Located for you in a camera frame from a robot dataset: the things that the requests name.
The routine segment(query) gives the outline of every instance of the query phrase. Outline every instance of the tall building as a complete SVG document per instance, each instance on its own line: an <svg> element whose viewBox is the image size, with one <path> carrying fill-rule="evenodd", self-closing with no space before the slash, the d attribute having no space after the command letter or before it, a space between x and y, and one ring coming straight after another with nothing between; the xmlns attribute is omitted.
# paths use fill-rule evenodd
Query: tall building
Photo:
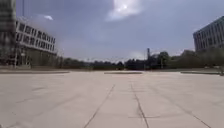
<svg viewBox="0 0 224 128"><path fill-rule="evenodd" d="M197 52L224 48L224 16L198 30L193 36Z"/></svg>
<svg viewBox="0 0 224 128"><path fill-rule="evenodd" d="M15 45L15 0L0 0L0 64L12 60Z"/></svg>

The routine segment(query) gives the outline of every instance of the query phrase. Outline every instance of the building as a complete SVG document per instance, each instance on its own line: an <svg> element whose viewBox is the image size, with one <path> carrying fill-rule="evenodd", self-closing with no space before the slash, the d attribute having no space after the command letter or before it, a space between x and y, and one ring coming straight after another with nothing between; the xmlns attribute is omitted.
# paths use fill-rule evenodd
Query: building
<svg viewBox="0 0 224 128"><path fill-rule="evenodd" d="M193 37L197 52L224 48L224 16L195 32Z"/></svg>
<svg viewBox="0 0 224 128"><path fill-rule="evenodd" d="M16 18L15 0L0 0L0 65L53 66L53 36Z"/></svg>
<svg viewBox="0 0 224 128"><path fill-rule="evenodd" d="M53 66L57 55L53 36L17 18L15 39L18 65Z"/></svg>
<svg viewBox="0 0 224 128"><path fill-rule="evenodd" d="M15 0L0 0L0 65L12 60L15 45Z"/></svg>

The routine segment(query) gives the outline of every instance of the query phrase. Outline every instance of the sky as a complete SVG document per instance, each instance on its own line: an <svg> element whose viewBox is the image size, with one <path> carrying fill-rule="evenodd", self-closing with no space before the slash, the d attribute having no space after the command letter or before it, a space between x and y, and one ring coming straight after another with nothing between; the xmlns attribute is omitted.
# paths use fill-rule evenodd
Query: sky
<svg viewBox="0 0 224 128"><path fill-rule="evenodd" d="M25 17L56 37L59 55L144 59L194 50L193 32L224 16L223 0L25 0ZM22 0L16 0L22 16Z"/></svg>

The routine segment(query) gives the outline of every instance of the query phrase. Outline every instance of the paved plaza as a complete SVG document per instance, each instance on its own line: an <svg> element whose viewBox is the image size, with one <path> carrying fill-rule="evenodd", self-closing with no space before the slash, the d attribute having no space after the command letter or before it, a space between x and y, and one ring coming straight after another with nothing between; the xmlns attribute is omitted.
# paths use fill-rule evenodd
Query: paved plaza
<svg viewBox="0 0 224 128"><path fill-rule="evenodd" d="M0 75L3 128L224 128L224 77Z"/></svg>

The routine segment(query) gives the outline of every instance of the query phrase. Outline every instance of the distant building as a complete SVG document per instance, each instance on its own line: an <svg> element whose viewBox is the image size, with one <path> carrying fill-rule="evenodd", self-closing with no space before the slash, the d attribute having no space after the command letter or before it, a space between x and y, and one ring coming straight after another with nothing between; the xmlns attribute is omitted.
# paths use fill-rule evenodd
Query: distant building
<svg viewBox="0 0 224 128"><path fill-rule="evenodd" d="M224 16L198 30L193 36L197 52L224 48Z"/></svg>
<svg viewBox="0 0 224 128"><path fill-rule="evenodd" d="M18 64L52 66L57 55L56 39L47 32L34 28L29 21L16 19Z"/></svg>

